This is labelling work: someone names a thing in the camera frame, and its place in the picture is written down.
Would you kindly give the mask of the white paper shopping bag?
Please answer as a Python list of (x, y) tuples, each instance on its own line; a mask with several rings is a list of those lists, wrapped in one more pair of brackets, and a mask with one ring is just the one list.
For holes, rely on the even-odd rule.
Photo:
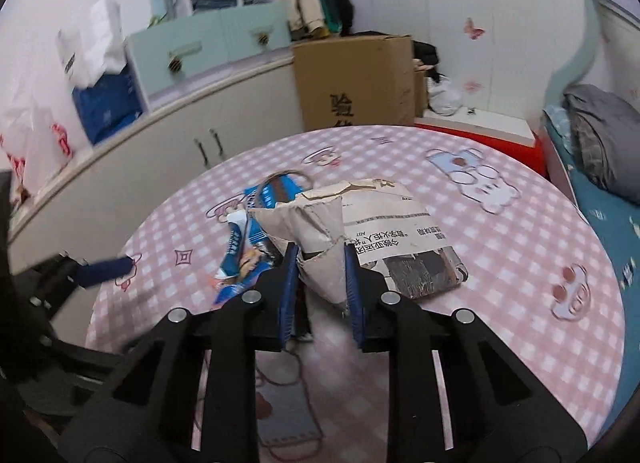
[(99, 0), (77, 28), (55, 39), (62, 69), (72, 88), (92, 88), (103, 75), (118, 75), (127, 65), (119, 3)]

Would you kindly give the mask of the brown cardboard box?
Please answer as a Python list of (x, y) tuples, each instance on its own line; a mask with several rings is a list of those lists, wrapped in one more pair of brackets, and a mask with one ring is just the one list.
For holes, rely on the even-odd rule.
[(306, 131), (414, 123), (414, 65), (408, 36), (333, 38), (293, 47)]

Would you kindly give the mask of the teal patterned bed mattress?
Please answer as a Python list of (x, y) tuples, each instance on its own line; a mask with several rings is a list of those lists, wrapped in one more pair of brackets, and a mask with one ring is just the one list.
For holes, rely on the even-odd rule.
[(570, 120), (565, 108), (544, 108), (540, 140), (551, 182), (582, 212), (612, 263), (625, 315), (622, 373), (610, 427), (639, 384), (639, 207), (593, 184), (577, 165), (577, 148), (570, 144)]

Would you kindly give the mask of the grey folded blanket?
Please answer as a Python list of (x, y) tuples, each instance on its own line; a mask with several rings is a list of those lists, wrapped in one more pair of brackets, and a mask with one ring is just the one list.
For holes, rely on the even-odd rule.
[(593, 85), (564, 90), (574, 157), (600, 189), (639, 204), (639, 112)]

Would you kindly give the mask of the pink checkered tablecloth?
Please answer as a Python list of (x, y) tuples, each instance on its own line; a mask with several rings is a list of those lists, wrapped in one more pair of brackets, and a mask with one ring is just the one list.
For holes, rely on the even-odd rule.
[(87, 461), (578, 462), (625, 319), (582, 213), (486, 146), (336, 127), (171, 193), (100, 290), (89, 347), (138, 348)]

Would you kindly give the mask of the white plastic bag on floor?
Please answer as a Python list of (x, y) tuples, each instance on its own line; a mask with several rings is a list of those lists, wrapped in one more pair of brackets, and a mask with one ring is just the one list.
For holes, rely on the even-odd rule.
[(439, 81), (427, 77), (428, 105), (440, 116), (451, 116), (462, 108), (462, 96), (454, 88), (454, 84), (445, 75), (439, 76)]

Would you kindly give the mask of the white red plastic bag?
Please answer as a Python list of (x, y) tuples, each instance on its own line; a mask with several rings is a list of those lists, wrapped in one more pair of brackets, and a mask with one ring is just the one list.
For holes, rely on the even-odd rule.
[(21, 79), (1, 112), (1, 150), (6, 154), (23, 201), (36, 196), (72, 160), (66, 128), (40, 105)]

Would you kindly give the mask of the blue white medicine sachet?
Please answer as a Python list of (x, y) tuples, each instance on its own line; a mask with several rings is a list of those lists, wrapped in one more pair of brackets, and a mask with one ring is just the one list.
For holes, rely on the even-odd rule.
[(227, 224), (230, 231), (229, 243), (216, 272), (216, 278), (221, 280), (235, 278), (240, 273), (240, 261), (247, 228), (247, 213), (244, 209), (235, 210), (228, 216)]

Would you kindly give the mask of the teal drawer unit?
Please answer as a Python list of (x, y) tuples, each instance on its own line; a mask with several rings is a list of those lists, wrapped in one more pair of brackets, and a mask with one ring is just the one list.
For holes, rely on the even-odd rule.
[(126, 40), (129, 63), (146, 99), (290, 45), (282, 2), (205, 10), (154, 25)]

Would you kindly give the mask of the blue snack wrapper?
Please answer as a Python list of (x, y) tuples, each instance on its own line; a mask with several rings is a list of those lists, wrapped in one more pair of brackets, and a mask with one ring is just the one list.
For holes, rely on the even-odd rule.
[(227, 280), (214, 276), (216, 308), (252, 287), (263, 271), (280, 264), (288, 238), (278, 215), (279, 209), (313, 185), (312, 179), (303, 171), (280, 170), (262, 179), (257, 186), (246, 189), (239, 204), (227, 212), (225, 223), (232, 212), (244, 209), (247, 228), (239, 275)]

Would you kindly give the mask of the white low cabinet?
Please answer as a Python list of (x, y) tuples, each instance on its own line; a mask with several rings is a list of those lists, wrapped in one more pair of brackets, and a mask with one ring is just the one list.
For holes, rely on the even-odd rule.
[(203, 172), (302, 130), (291, 53), (192, 92), (80, 154), (21, 210), (11, 224), (11, 268), (58, 253), (114, 256), (157, 206)]

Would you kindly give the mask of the blue woven basket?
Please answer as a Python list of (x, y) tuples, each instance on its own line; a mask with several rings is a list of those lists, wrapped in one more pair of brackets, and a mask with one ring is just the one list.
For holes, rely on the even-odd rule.
[(104, 74), (93, 87), (74, 88), (72, 99), (92, 145), (114, 136), (143, 113), (129, 66), (119, 74)]

